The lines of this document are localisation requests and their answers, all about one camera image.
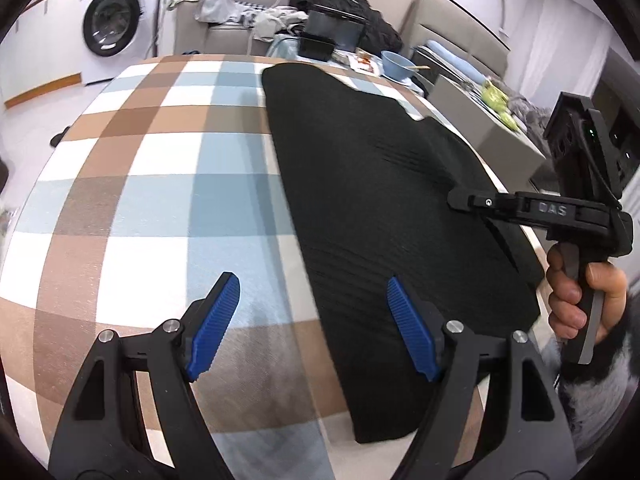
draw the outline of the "blue gripper pad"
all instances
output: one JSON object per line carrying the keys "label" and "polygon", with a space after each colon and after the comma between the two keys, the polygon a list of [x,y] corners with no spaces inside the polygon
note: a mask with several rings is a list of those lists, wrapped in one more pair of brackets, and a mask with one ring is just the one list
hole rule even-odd
{"label": "blue gripper pad", "polygon": [[424,374],[429,381],[436,380],[440,375],[440,367],[436,362],[433,337],[396,277],[391,278],[386,284],[386,302],[415,369]]}
{"label": "blue gripper pad", "polygon": [[193,337],[191,361],[185,368],[192,383],[209,370],[239,301],[240,281],[232,274]]}

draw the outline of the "wooden baseboard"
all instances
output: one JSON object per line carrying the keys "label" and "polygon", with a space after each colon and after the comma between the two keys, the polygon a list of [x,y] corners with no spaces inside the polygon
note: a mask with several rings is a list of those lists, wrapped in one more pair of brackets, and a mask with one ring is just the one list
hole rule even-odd
{"label": "wooden baseboard", "polygon": [[17,95],[16,97],[12,97],[8,101],[4,102],[4,106],[6,108],[11,108],[12,106],[19,105],[25,101],[33,99],[34,97],[39,97],[44,94],[48,94],[49,92],[53,92],[54,90],[60,90],[66,86],[76,85],[81,83],[82,79],[80,78],[80,74],[68,75],[66,77],[56,79],[55,81],[49,81],[44,85],[36,86],[36,88],[32,88],[31,90],[27,90],[22,94]]}

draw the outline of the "silver bolt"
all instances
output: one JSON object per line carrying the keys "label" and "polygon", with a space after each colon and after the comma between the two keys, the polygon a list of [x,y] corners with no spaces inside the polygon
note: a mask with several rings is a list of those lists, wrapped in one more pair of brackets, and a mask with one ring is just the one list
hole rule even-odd
{"label": "silver bolt", "polygon": [[98,341],[101,343],[107,343],[113,339],[113,330],[103,330],[98,334]]}
{"label": "silver bolt", "polygon": [[522,330],[516,330],[513,333],[513,340],[516,343],[526,343],[529,340],[529,336]]}
{"label": "silver bolt", "polygon": [[447,330],[452,334],[459,334],[464,329],[465,326],[458,320],[452,319],[451,321],[447,321]]}
{"label": "silver bolt", "polygon": [[167,319],[162,323],[162,330],[167,333],[176,332],[180,328],[180,321],[177,319]]}

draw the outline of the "white cabinet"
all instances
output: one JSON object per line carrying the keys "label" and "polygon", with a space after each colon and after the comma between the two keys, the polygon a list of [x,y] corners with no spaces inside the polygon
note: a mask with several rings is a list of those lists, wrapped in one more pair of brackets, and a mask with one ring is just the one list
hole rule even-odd
{"label": "white cabinet", "polygon": [[5,101],[81,71],[80,12],[78,0],[43,0],[18,17],[0,44]]}

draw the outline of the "black cloth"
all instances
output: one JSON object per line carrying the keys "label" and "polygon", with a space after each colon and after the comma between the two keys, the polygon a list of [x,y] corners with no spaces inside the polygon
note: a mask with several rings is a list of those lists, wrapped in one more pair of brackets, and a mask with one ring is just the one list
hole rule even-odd
{"label": "black cloth", "polygon": [[397,101],[305,64],[268,68],[262,85],[356,440],[399,438],[416,429],[434,386],[414,369],[386,305],[387,280],[401,274],[446,319],[505,336],[540,314],[516,266],[532,284],[542,268],[518,226],[490,230],[449,209],[458,183],[495,188],[469,147],[436,120],[414,121]]}
{"label": "black cloth", "polygon": [[359,47],[376,56],[380,56],[383,50],[400,52],[402,49],[400,35],[383,19],[380,12],[371,9],[367,0],[289,0],[289,5],[304,12],[309,12],[314,5],[322,5],[365,18],[367,26]]}

